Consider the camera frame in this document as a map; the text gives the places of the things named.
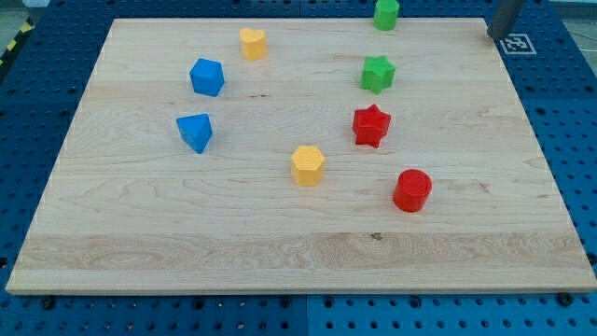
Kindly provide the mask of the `grey cylindrical robot arm tip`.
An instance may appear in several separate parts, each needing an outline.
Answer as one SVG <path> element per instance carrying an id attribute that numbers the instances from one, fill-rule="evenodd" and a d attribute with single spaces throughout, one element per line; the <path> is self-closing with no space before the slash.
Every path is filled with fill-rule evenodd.
<path id="1" fill-rule="evenodd" d="M 508 37 L 523 4 L 524 0 L 500 0 L 487 27 L 487 36 L 494 41 Z"/>

